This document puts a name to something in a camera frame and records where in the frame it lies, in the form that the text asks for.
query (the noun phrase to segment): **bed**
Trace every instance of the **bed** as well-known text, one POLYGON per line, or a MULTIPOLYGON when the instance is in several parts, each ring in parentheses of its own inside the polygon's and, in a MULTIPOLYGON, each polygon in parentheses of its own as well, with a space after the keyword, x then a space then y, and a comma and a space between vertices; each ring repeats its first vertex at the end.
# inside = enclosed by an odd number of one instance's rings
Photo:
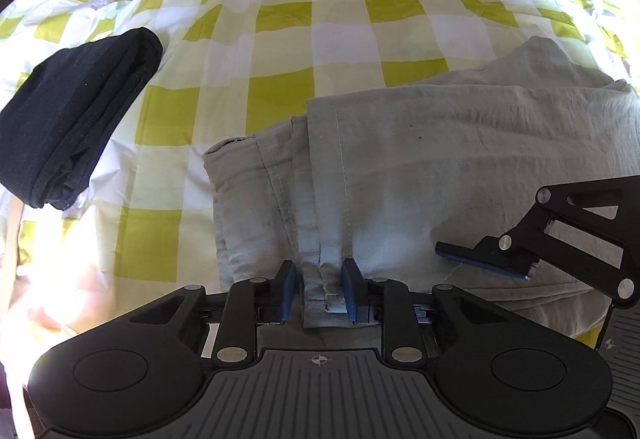
MULTIPOLYGON (((301 114, 308 98, 479 67, 535 35, 637 87, 639 10, 640 0, 16 0, 0 14, 0 107, 61 48, 147 26, 165 50, 78 202, 25 210, 2 362, 25 383, 41 353, 78 332, 185 284, 220 290, 202 165, 214 143, 301 114)), ((0 188, 0 242, 9 203, 0 188)))

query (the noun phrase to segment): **silver screw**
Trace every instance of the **silver screw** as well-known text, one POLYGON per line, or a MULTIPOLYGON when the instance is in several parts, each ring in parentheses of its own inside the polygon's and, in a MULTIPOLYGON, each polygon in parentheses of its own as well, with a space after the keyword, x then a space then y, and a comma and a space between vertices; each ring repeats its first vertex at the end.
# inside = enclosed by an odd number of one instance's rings
POLYGON ((422 359, 422 353, 415 347, 398 347, 391 353, 391 357, 400 363, 415 363, 422 359))
POLYGON ((225 347, 224 349, 220 349, 216 354, 216 357, 225 363, 237 363, 246 358, 246 356, 247 351, 242 347, 225 347))
POLYGON ((511 242, 511 237, 509 235, 502 235, 498 241, 498 247, 501 250, 506 251, 511 247, 511 242))
POLYGON ((548 188, 542 188, 538 190, 538 195, 536 195, 536 199, 538 199, 538 202, 540 204, 548 203, 550 198, 551 198, 551 192, 548 190, 548 188))
POLYGON ((634 281, 630 278, 625 278, 623 281, 618 284, 618 296, 623 299, 631 298, 631 295, 634 293, 634 289, 636 288, 634 281))

